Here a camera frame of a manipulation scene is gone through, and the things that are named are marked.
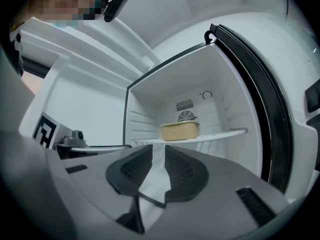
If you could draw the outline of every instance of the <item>fan vent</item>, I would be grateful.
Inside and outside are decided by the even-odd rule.
[[[197,117],[191,111],[182,111],[178,117],[178,122],[194,121]]]
[[[192,99],[187,99],[176,104],[176,111],[189,110],[194,107]]]

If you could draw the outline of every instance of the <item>black gripper pad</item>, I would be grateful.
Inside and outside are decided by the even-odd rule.
[[[130,212],[123,214],[120,218],[116,220],[116,222],[139,234],[145,233],[145,228],[140,213],[138,195],[136,195],[132,200]]]
[[[152,167],[152,145],[115,161],[106,170],[106,179],[119,194],[134,197]]]
[[[201,161],[170,145],[165,146],[164,167],[171,184],[171,190],[165,193],[166,203],[185,202],[195,198],[209,181],[209,171]]]

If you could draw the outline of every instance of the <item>food container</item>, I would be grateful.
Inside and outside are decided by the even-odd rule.
[[[199,123],[196,121],[183,121],[160,126],[164,141],[179,141],[199,137]]]

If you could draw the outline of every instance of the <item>container lid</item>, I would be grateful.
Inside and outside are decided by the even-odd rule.
[[[183,121],[183,122],[173,122],[173,123],[162,124],[162,125],[160,125],[160,127],[174,126],[174,125],[181,125],[181,124],[190,124],[190,123],[199,125],[199,123],[196,121]]]

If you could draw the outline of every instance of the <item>ventilation grille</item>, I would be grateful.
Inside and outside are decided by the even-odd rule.
[[[182,111],[178,117],[178,122],[194,121],[197,117],[191,111]]]
[[[260,227],[276,216],[250,187],[241,188],[236,193]]]
[[[165,169],[170,178],[171,189],[188,181],[194,175],[194,169],[179,155],[165,151]]]
[[[176,111],[189,110],[194,107],[192,99],[187,99],[176,104]]]
[[[152,155],[142,153],[121,166],[122,175],[137,186],[141,186],[152,167]]]

